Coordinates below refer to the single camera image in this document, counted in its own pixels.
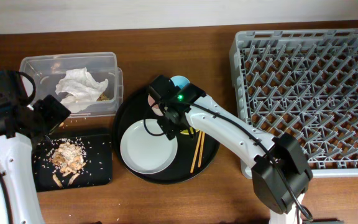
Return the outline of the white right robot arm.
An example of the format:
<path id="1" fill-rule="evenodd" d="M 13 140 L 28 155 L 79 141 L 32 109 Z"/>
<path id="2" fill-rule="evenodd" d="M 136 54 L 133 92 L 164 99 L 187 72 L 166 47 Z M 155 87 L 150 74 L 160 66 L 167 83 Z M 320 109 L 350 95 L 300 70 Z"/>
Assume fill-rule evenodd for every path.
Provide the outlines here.
<path id="1" fill-rule="evenodd" d="M 250 167 L 254 193 L 269 208 L 271 223 L 313 220 L 311 212 L 301 203 L 313 173 L 292 135 L 275 137 L 248 125 L 191 83 L 184 88 L 173 84 L 151 85 L 150 95 L 162 110 L 162 129 L 167 135 L 181 129 L 198 129 Z"/>

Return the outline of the white napkin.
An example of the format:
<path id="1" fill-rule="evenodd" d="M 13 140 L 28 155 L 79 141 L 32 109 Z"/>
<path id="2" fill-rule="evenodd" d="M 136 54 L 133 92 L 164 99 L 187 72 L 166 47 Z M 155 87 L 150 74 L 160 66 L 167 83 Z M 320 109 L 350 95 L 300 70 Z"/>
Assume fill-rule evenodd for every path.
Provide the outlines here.
<path id="1" fill-rule="evenodd" d="M 55 93 L 66 93 L 61 100 L 72 113 L 85 110 L 85 103 L 94 103 L 104 93 L 109 84 L 108 79 L 97 82 L 87 68 L 67 70 L 66 75 L 56 85 Z"/>

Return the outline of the grey plate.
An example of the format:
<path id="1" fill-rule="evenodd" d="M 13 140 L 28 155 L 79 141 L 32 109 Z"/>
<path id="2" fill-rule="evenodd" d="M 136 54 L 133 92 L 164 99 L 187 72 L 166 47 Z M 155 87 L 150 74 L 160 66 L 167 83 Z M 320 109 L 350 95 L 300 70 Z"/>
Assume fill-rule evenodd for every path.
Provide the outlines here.
<path id="1" fill-rule="evenodd" d="M 173 162 L 178 150 L 177 138 L 169 140 L 165 135 L 149 134 L 161 131 L 156 119 L 140 120 L 127 128 L 121 139 L 120 153 L 130 170 L 156 174 Z"/>

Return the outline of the yellow bowl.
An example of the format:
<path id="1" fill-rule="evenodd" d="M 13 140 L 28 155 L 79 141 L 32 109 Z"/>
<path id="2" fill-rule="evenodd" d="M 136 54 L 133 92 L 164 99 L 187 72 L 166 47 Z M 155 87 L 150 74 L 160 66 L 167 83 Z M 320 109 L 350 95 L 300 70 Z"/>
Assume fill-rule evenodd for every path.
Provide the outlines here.
<path id="1" fill-rule="evenodd" d="M 190 129 L 182 130 L 182 131 L 180 132 L 180 134 L 189 136 L 190 134 L 194 135 L 194 134 L 197 133 L 197 132 L 198 132 L 197 129 L 190 128 Z"/>

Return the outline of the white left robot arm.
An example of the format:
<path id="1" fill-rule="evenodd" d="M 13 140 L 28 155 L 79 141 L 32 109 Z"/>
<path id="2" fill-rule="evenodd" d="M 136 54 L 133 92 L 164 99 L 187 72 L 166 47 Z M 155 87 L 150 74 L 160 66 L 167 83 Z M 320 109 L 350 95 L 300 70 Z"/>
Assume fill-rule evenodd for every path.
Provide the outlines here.
<path id="1" fill-rule="evenodd" d="M 7 98 L 0 104 L 0 223 L 43 223 L 32 172 L 33 148 L 69 117 L 53 96 L 32 108 Z"/>

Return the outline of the rice and food scraps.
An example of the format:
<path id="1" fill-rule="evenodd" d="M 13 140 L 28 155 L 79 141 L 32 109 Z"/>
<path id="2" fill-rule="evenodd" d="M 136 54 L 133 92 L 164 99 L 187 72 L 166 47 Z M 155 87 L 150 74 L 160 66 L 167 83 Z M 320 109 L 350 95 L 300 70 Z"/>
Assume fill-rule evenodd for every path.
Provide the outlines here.
<path id="1" fill-rule="evenodd" d="M 50 177 L 54 187 L 64 189 L 79 186 L 80 181 L 87 178 L 85 185 L 94 185 L 91 179 L 96 177 L 91 172 L 92 149 L 89 141 L 83 138 L 59 138 L 48 142 L 46 158 L 42 159 L 42 168 L 51 168 Z"/>

